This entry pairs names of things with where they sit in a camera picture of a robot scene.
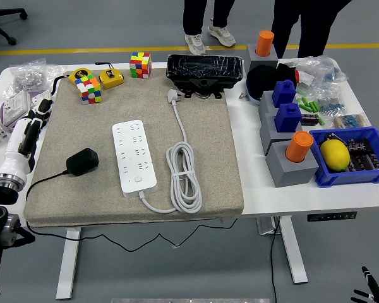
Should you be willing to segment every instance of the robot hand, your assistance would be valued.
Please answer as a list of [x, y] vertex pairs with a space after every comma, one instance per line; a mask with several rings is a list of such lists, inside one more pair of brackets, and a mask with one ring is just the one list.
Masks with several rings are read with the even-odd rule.
[[40, 131], [52, 111], [52, 100], [43, 99], [38, 110], [20, 119], [11, 134], [0, 166], [0, 204], [12, 205], [18, 199], [29, 174], [35, 166], [35, 150]]
[[[372, 300], [374, 302], [379, 303], [379, 286], [378, 286], [375, 278], [373, 278], [373, 276], [371, 275], [371, 273], [369, 272], [369, 270], [365, 266], [362, 267], [362, 272], [364, 273], [366, 281], [368, 281], [368, 286], [369, 286], [369, 289], [371, 290], [372, 294], [367, 294], [366, 292], [362, 292], [362, 291], [357, 290], [357, 289], [354, 289], [354, 293], [357, 295], [361, 295], [365, 298], [368, 298], [369, 300]], [[354, 298], [354, 297], [351, 297], [351, 300], [353, 302], [357, 302], [357, 303], [366, 303], [366, 301], [358, 299], [358, 298]]]

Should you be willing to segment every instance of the rubik's cube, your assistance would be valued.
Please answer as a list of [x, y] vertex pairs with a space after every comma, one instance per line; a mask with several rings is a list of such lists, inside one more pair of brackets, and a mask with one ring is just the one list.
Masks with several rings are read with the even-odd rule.
[[92, 74], [76, 79], [75, 84], [80, 91], [83, 105], [102, 102], [101, 85]]
[[152, 58], [149, 52], [133, 52], [129, 62], [132, 78], [149, 79], [152, 71]]

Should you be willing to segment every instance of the chair leg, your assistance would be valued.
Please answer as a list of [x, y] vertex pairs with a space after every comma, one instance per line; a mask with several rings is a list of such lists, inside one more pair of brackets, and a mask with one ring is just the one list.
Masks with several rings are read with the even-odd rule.
[[13, 15], [13, 14], [20, 14], [21, 19], [26, 19], [26, 18], [22, 18], [22, 15], [27, 15], [27, 12], [23, 8], [0, 9], [0, 16]]
[[2, 35], [4, 38], [7, 39], [7, 42], [9, 45], [15, 45], [16, 44], [16, 39], [7, 35], [7, 33], [4, 30], [2, 30], [1, 28], [0, 28], [0, 35]]

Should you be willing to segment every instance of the black power adapter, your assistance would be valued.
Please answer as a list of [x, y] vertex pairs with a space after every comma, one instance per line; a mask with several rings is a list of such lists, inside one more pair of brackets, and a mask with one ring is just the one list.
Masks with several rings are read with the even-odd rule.
[[99, 166], [99, 156], [88, 147], [66, 161], [68, 173], [75, 176], [83, 175], [97, 166]]

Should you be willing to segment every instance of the orange cap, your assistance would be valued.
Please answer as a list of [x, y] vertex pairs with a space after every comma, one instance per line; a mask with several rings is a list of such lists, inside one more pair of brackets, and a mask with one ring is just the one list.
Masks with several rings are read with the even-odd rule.
[[269, 30], [260, 31], [258, 37], [257, 48], [255, 53], [261, 57], [267, 57], [271, 52], [271, 45], [274, 39], [274, 33]]
[[306, 131], [298, 131], [293, 135], [285, 156], [289, 161], [302, 162], [313, 144], [313, 136]]

